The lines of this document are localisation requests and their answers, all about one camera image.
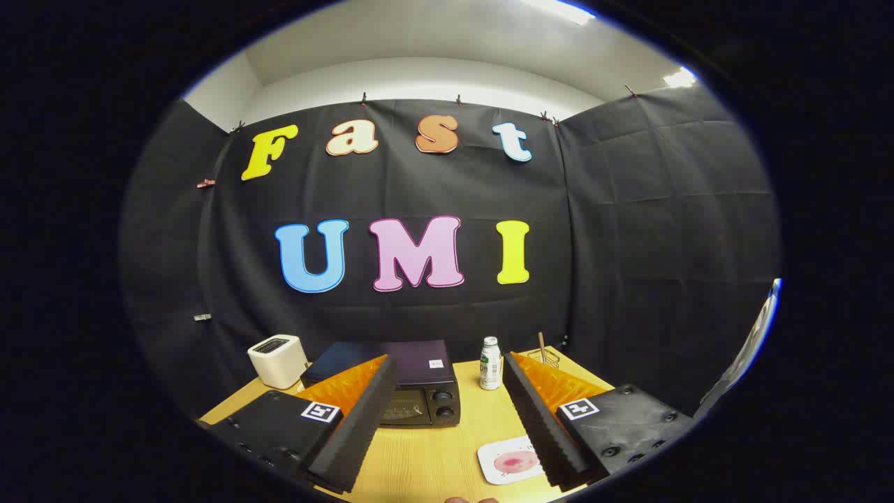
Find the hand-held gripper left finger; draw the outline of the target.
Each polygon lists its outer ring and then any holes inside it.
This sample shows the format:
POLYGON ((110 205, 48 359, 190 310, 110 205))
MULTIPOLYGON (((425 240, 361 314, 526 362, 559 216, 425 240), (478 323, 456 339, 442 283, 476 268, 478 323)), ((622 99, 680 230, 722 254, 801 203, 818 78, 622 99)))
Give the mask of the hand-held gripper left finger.
POLYGON ((394 388, 396 362, 383 354, 299 393, 266 391, 199 426, 266 471, 350 493, 394 388))

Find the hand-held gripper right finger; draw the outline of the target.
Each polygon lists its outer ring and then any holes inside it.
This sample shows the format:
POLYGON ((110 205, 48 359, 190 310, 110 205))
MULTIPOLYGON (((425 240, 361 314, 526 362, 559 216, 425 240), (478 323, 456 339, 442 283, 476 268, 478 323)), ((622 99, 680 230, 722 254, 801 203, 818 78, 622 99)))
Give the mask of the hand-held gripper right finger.
POLYGON ((638 386, 607 389, 514 351, 504 354, 502 382, 547 481, 561 490, 626 474, 696 424, 638 386))

